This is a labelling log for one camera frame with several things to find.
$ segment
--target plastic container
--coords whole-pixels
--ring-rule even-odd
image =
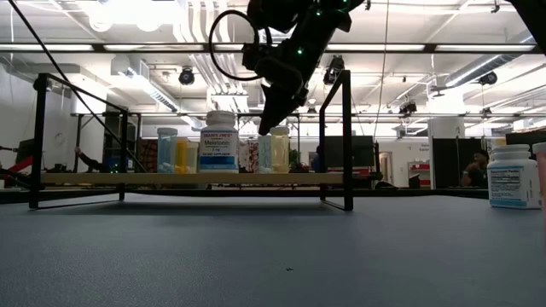
[[[534,144],[532,152],[537,156],[540,195],[544,208],[546,206],[546,142]]]
[[[234,128],[235,115],[211,111],[206,114],[206,125],[201,131],[199,172],[238,173],[239,134]]]
[[[271,136],[258,136],[258,172],[262,174],[273,172],[271,162]]]
[[[537,209],[542,206],[537,162],[529,145],[495,148],[487,166],[489,203],[494,207]]]
[[[161,174],[174,173],[177,161],[177,134],[172,128],[157,130],[157,172]]]
[[[275,127],[271,129],[271,165],[273,172],[288,174],[290,164],[288,155],[290,152],[290,130],[287,127]]]
[[[199,143],[190,142],[185,137],[177,138],[177,162],[175,173],[195,174],[197,172],[197,157]]]

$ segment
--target white pill bottle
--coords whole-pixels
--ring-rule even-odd
[[[495,148],[487,166],[489,203],[494,207],[537,209],[541,207],[537,161],[529,159],[529,145]]]
[[[199,173],[238,173],[239,133],[235,115],[228,111],[206,114],[206,128],[201,131]]]

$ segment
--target computer monitor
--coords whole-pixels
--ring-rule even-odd
[[[343,167],[343,136],[326,136],[326,167]],[[374,138],[372,136],[352,136],[352,165],[375,166]]]
[[[19,148],[17,149],[17,158],[15,158],[15,163],[18,164],[28,157],[32,157],[33,151],[34,139],[19,142]]]

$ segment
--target metal shelf frame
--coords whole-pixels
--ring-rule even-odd
[[[289,183],[289,184],[319,184],[320,190],[317,191],[298,191],[288,190],[282,191],[240,191],[239,193],[211,193],[210,190],[130,190],[134,193],[140,194],[164,194],[164,195],[180,195],[180,196],[202,196],[202,197],[225,197],[225,196],[249,196],[249,197],[317,197],[320,201],[329,206],[339,208],[344,211],[351,211],[353,209],[353,175],[352,175],[352,156],[351,152],[351,72],[342,71],[340,76],[336,79],[332,89],[330,90],[326,101],[321,106],[319,112],[320,121],[320,156],[321,156],[321,173],[319,174],[192,174],[192,175],[178,175],[178,174],[130,174],[127,173],[126,164],[120,163],[119,174],[42,174],[41,161],[42,161],[42,147],[44,145],[44,122],[45,122],[45,104],[47,101],[48,84],[50,80],[54,80],[58,83],[64,84],[74,91],[78,91],[89,97],[113,107],[119,111],[119,115],[122,118],[122,131],[120,138],[120,146],[125,150],[121,151],[121,161],[126,161],[127,158],[127,122],[129,116],[133,113],[112,104],[109,101],[103,100],[90,92],[79,88],[78,86],[57,78],[49,73],[40,73],[38,79],[34,84],[37,96],[36,117],[34,126],[34,149],[33,149],[33,163],[31,174],[31,188],[29,192],[29,208],[31,210],[50,209],[62,206],[40,206],[39,202],[44,196],[45,191],[40,191],[43,183],[104,183],[117,185],[116,192],[119,194],[119,201],[125,200],[125,193],[128,191],[126,184],[131,185],[149,185],[159,183],[262,183],[262,184],[275,184],[275,183]],[[326,130],[326,108],[334,98],[335,93],[342,88],[342,110],[343,110],[343,152],[344,164],[342,174],[327,174],[324,150],[325,130]],[[83,115],[78,115],[78,131],[81,129]],[[98,116],[96,120],[104,122]],[[79,144],[80,135],[77,135],[77,144]],[[341,185],[342,189],[332,189],[332,185]],[[70,197],[73,198],[78,192],[70,193]],[[327,200],[327,197],[343,197],[343,204],[337,204],[333,201]],[[80,206],[87,204],[76,204],[70,206]]]

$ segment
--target bottle label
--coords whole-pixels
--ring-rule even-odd
[[[238,135],[234,131],[202,131],[200,145],[200,169],[238,170]]]
[[[489,168],[490,203],[494,206],[525,207],[522,199],[521,178],[523,166],[499,166]]]

